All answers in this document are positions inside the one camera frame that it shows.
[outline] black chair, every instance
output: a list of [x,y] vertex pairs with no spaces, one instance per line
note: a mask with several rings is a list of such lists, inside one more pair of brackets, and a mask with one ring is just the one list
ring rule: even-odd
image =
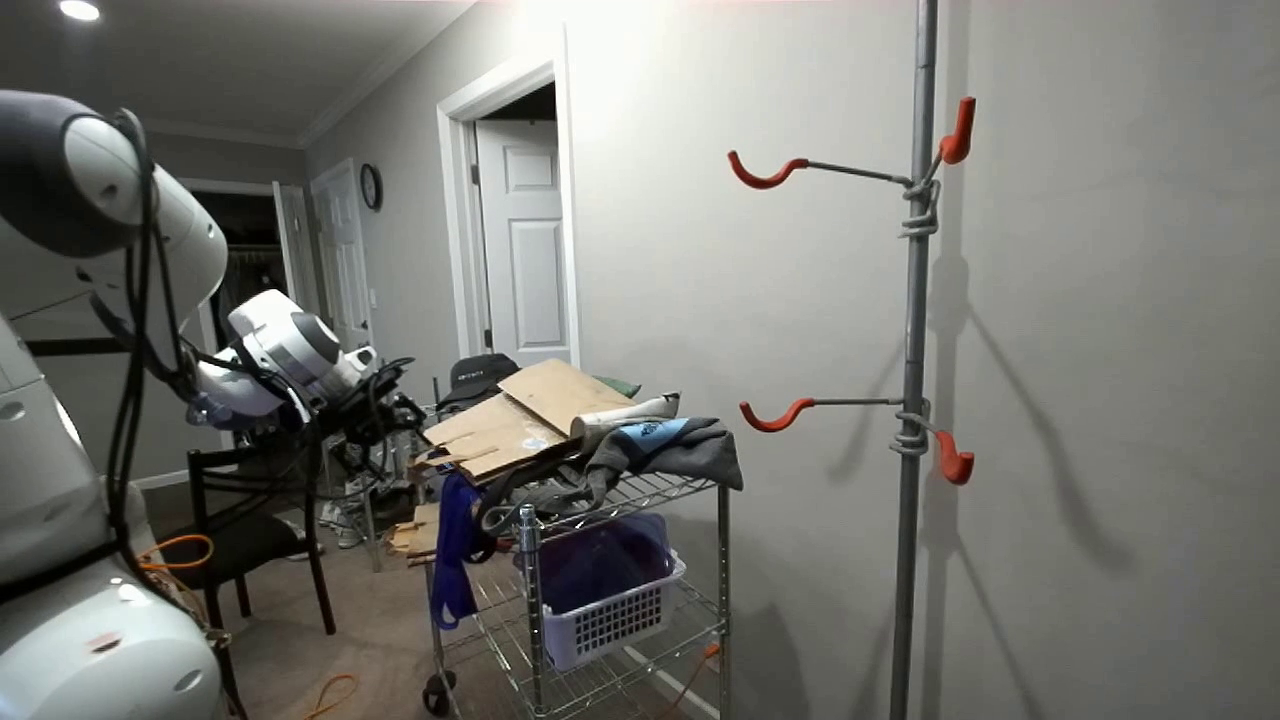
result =
[[438,403],[440,415],[466,412],[489,395],[496,395],[496,383],[517,376],[519,365],[503,351],[482,351],[466,357],[448,373],[448,395]]
[[[271,439],[255,450],[229,450],[229,452],[194,452],[188,458],[194,478],[194,527],[214,540],[214,551],[202,543],[174,543],[163,550],[163,562],[176,564],[174,577],[188,590],[203,594],[203,611],[216,632],[224,632],[222,611],[222,586],[238,582],[239,618],[252,618],[247,604],[247,571],[286,562],[286,558],[309,558],[316,604],[323,632],[333,635],[333,604],[330,586],[322,567],[322,543],[316,543],[316,484],[322,484],[322,439]],[[299,509],[299,527],[280,520],[280,509]],[[224,645],[216,645],[224,684],[234,703],[239,708],[234,657]]]

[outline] door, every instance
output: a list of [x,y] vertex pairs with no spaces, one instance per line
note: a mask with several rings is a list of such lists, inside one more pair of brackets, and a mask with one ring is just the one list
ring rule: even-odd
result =
[[336,282],[336,318],[330,318],[350,348],[371,345],[371,310],[364,259],[364,226],[362,226],[362,184],[358,163],[345,160],[311,181],[316,201],[316,237],[323,275]]
[[482,237],[489,302],[489,348],[519,367],[535,359],[573,359],[560,168],[552,119],[482,119]]

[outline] box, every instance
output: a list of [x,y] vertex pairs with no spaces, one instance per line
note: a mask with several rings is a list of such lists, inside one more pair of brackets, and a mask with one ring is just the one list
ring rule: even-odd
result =
[[474,481],[491,481],[514,465],[568,443],[575,415],[608,408],[630,408],[630,401],[564,359],[544,359],[500,382],[500,395],[433,423],[425,435]]
[[588,663],[671,622],[683,562],[655,514],[550,540],[540,550],[544,653],[556,669]]

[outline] white wall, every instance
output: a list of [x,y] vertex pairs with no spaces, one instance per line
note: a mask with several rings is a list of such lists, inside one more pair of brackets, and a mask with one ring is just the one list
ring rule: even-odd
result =
[[[1274,715],[1280,690],[1280,10],[945,0],[945,99],[981,97],[947,176],[931,395],[981,452],[927,481],[917,712]],[[433,104],[564,53],[586,365],[742,430],[742,715],[885,715],[887,412],[751,435],[736,401],[899,383],[899,201],[834,176],[748,191],[726,152],[903,168],[911,4],[482,4],[311,174],[379,160],[379,334],[451,359]]]

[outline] cart wheel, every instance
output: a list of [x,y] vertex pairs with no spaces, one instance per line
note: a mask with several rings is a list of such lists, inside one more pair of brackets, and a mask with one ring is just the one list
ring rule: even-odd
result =
[[446,684],[451,690],[456,678],[451,671],[433,678],[428,690],[425,690],[425,703],[428,703],[433,715],[448,715],[448,690]]

